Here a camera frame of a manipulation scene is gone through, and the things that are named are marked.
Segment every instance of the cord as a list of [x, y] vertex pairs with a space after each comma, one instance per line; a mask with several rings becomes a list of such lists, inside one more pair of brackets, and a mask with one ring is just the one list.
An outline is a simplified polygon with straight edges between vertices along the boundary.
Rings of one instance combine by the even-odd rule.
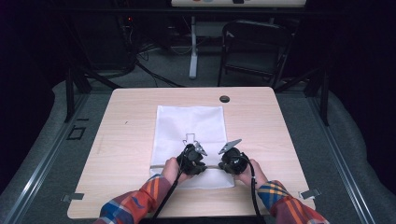
[[[186, 149], [187, 149], [187, 147], [184, 147], [183, 156], [182, 157], [184, 157], [184, 155], [186, 153]], [[163, 201], [161, 202], [160, 206], [158, 206], [157, 211], [155, 211], [154, 215], [152, 216], [151, 221], [149, 222], [150, 224], [154, 224], [155, 223], [155, 220], [157, 219], [157, 216], [160, 214], [161, 210], [163, 210], [163, 207], [165, 206], [166, 202], [171, 197], [173, 191], [177, 187], [178, 179], [180, 178], [181, 174], [183, 174], [183, 169], [181, 168], [182, 165], [183, 165], [183, 160], [181, 160], [180, 165], [178, 166], [177, 177], [176, 177], [172, 187], [168, 190], [168, 192], [165, 195], [165, 198], [163, 198]]]
[[254, 211], [256, 212], [256, 217], [257, 217], [257, 223], [258, 224], [266, 224], [265, 219], [262, 217], [262, 215], [260, 214], [260, 209], [259, 206], [257, 205], [257, 200], [256, 200], [256, 176], [254, 173], [254, 168], [253, 165], [251, 164], [250, 160], [242, 157], [242, 156], [232, 156], [231, 158], [238, 158], [238, 159], [243, 159], [245, 161], [247, 161], [248, 165], [250, 166], [250, 172], [251, 172], [251, 184], [250, 184], [250, 192], [251, 192], [251, 200], [253, 201], [253, 207], [254, 207]]
[[[197, 43], [196, 46], [199, 46], [199, 45], [201, 45], [202, 43], [206, 42], [207, 39], [209, 39], [209, 38], [207, 38], [207, 37], [204, 38], [202, 41], [200, 41], [199, 43]], [[184, 51], [184, 52], [178, 52], [178, 51], [175, 50], [175, 49], [179, 49], [179, 48], [189, 48], [189, 49], [186, 50], [186, 51]], [[175, 54], [183, 55], [183, 54], [186, 54], [186, 53], [190, 52], [190, 51], [192, 50], [192, 46], [173, 46], [173, 47], [171, 47], [171, 50], [172, 50]]]
[[167, 78], [165, 78], [165, 77], [161, 77], [161, 76], [159, 76], [159, 75], [157, 75], [157, 74], [155, 74], [155, 73], [152, 73], [152, 72], [149, 71], [143, 64], [141, 64], [138, 60], [136, 60], [136, 65], [139, 66], [143, 71], [147, 72], [147, 73], [148, 73], [149, 75], [151, 75], [152, 77], [157, 78], [157, 79], [159, 79], [160, 81], [165, 82], [166, 84], [168, 84], [168, 85], [171, 86], [171, 87], [185, 87], [185, 86], [179, 85], [179, 84], [177, 84], [177, 83], [175, 83], [175, 82], [173, 82], [173, 81], [171, 81], [171, 80], [169, 80], [169, 79], [167, 79]]

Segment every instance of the metal bracket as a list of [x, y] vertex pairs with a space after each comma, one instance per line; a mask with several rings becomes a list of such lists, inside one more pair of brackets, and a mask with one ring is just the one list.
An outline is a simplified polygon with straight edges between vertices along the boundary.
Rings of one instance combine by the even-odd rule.
[[219, 155], [230, 150], [231, 148], [233, 148], [234, 146], [236, 146], [238, 143], [240, 143], [242, 141], [242, 139], [237, 139], [235, 141], [232, 142], [228, 142], [225, 144], [225, 146], [221, 149], [221, 151], [219, 152]]
[[307, 190], [304, 192], [298, 192], [300, 195], [300, 198], [303, 198], [304, 200], [306, 199], [315, 199], [317, 196], [321, 194], [319, 189], [311, 189]]
[[61, 201], [64, 203], [71, 203], [72, 200], [82, 200], [82, 198], [84, 197], [83, 193], [72, 193], [70, 195], [65, 194]]
[[184, 146], [187, 144], [193, 144], [195, 146], [195, 151], [207, 156], [204, 148], [201, 146], [201, 144], [195, 140], [195, 133], [186, 133], [186, 140], [183, 140]]

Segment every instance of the gray carpet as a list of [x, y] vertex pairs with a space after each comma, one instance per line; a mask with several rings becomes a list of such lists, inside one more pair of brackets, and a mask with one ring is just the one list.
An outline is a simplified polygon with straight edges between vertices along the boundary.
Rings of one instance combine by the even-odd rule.
[[[152, 72], [167, 77], [178, 84], [188, 87], [210, 87], [217, 84], [219, 68], [219, 48], [200, 47], [198, 61], [198, 78], [188, 78], [190, 53], [177, 54], [172, 51], [154, 50], [148, 53], [148, 61], [141, 63]], [[153, 78], [140, 68], [122, 77], [112, 78], [122, 87], [144, 88], [156, 87]], [[64, 194], [74, 192], [82, 172], [85, 160], [91, 149], [93, 139], [105, 112], [110, 96], [108, 87], [96, 80], [91, 80], [92, 94], [75, 116], [71, 126], [84, 127], [85, 132], [80, 140], [67, 140], [60, 144], [60, 151], [52, 164], [41, 188], [33, 199], [22, 223], [92, 223], [92, 220], [72, 220], [67, 217], [68, 203], [61, 202]], [[169, 87], [157, 81], [159, 87]], [[230, 74], [224, 77], [224, 86], [265, 86], [268, 85], [256, 77], [241, 77]], [[65, 118], [64, 83], [54, 88], [55, 106], [50, 118], [37, 138], [31, 153], [21, 169], [15, 175], [8, 188], [0, 197], [0, 223], [6, 219], [11, 207], [17, 201], [34, 169], [56, 139], [62, 129]], [[338, 174], [330, 155], [330, 146], [315, 119], [308, 99], [304, 98], [301, 87], [297, 86], [287, 93], [277, 95], [279, 105], [290, 131], [304, 170], [308, 186], [319, 188], [322, 195], [315, 200], [317, 210], [331, 223], [361, 223], [355, 207], [350, 200], [347, 189]], [[331, 94], [329, 122], [337, 143], [342, 149], [351, 173], [356, 178], [361, 192], [368, 203], [377, 223], [391, 223], [396, 220], [395, 196], [379, 184], [375, 173], [365, 159], [365, 145], [356, 124], [345, 111], [342, 104]], [[274, 223], [271, 217], [267, 223]], [[161, 219], [161, 223], [255, 223], [252, 217], [200, 217], [182, 219]]]

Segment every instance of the hand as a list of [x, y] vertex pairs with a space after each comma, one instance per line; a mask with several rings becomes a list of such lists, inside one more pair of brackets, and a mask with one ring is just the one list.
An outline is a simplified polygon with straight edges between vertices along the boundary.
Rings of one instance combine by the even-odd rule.
[[[177, 160], [175, 157], [172, 157], [171, 159], [166, 161], [165, 167], [163, 167], [163, 172], [161, 173], [161, 175], [163, 175], [163, 177], [165, 177], [169, 181], [169, 183], [173, 185], [177, 177], [177, 172], [178, 172]], [[183, 173], [178, 179], [178, 184], [181, 184], [183, 181], [190, 178], [192, 178], [192, 175], [186, 175]]]
[[198, 175], [207, 168], [207, 166], [201, 162], [203, 158], [202, 154], [195, 151], [195, 146], [193, 144], [188, 144], [176, 160], [178, 164], [181, 164], [183, 173], [186, 175]]
[[[253, 159], [250, 159], [250, 162], [254, 169], [254, 175], [256, 176], [256, 186], [255, 189], [259, 189], [263, 184], [268, 182], [267, 177], [262, 172], [262, 168], [260, 165]], [[242, 181], [246, 186], [250, 187], [251, 185], [251, 172], [250, 165], [247, 166], [247, 169], [240, 175], [235, 175], [233, 177], [235, 180]]]

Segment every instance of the black cable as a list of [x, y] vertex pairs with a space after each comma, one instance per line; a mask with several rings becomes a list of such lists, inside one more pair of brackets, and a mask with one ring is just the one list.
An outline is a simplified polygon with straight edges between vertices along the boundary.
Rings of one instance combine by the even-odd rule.
[[114, 74], [110, 74], [110, 75], [101, 75], [101, 77], [105, 77], [107, 79], [116, 78], [116, 77], [124, 77], [124, 76], [128, 75], [129, 73], [131, 73], [133, 70], [134, 69], [132, 67], [129, 67], [119, 73], [114, 73]]
[[141, 64], [138, 60], [136, 60], [136, 63], [135, 63], [135, 64], [136, 64], [137, 66], [139, 66], [143, 71], [145, 71], [145, 72], [147, 72], [149, 75], [151, 75], [152, 77], [157, 78], [157, 79], [159, 79], [160, 81], [165, 82], [166, 84], [168, 84], [168, 85], [171, 86], [171, 87], [173, 87], [172, 85], [174, 85], [175, 87], [185, 87], [185, 86], [179, 85], [179, 84], [177, 84], [177, 83], [175, 83], [175, 82], [173, 82], [173, 81], [171, 81], [171, 80], [169, 80], [169, 79], [167, 79], [167, 78], [165, 78], [165, 77], [161, 77], [161, 76], [159, 76], [159, 75], [157, 75], [157, 74], [155, 74], [155, 73], [152, 73], [152, 72], [149, 71], [143, 64]]
[[264, 217], [260, 214], [260, 209], [259, 206], [257, 205], [257, 200], [256, 200], [256, 176], [254, 173], [254, 168], [253, 165], [251, 164], [250, 160], [242, 157], [242, 156], [232, 156], [231, 158], [238, 158], [238, 159], [243, 159], [247, 161], [248, 165], [250, 166], [250, 172], [251, 172], [251, 184], [250, 184], [250, 192], [251, 192], [251, 200], [253, 201], [253, 207], [254, 211], [256, 212], [256, 217], [257, 217], [257, 223], [258, 224], [266, 224]]
[[143, 51], [143, 52], [141, 52], [141, 53], [137, 53], [137, 55], [138, 55], [140, 58], [142, 58], [144, 61], [146, 61], [146, 62], [149, 61], [149, 54], [148, 54], [146, 51]]
[[[187, 147], [184, 147], [183, 156], [182, 157], [184, 157], [184, 155], [186, 153], [186, 149], [187, 149]], [[155, 223], [155, 220], [157, 219], [157, 216], [160, 214], [161, 210], [163, 210], [163, 207], [165, 206], [166, 202], [171, 197], [173, 191], [177, 187], [178, 179], [180, 178], [181, 174], [183, 174], [183, 169], [181, 168], [182, 165], [183, 165], [183, 160], [181, 160], [180, 165], [178, 166], [177, 177], [176, 177], [172, 187], [168, 190], [168, 192], [166, 193], [165, 197], [163, 198], [163, 201], [161, 202], [160, 206], [158, 206], [157, 210], [155, 211], [154, 215], [152, 216], [152, 218], [151, 218], [151, 220], [149, 222], [150, 224], [154, 224]]]

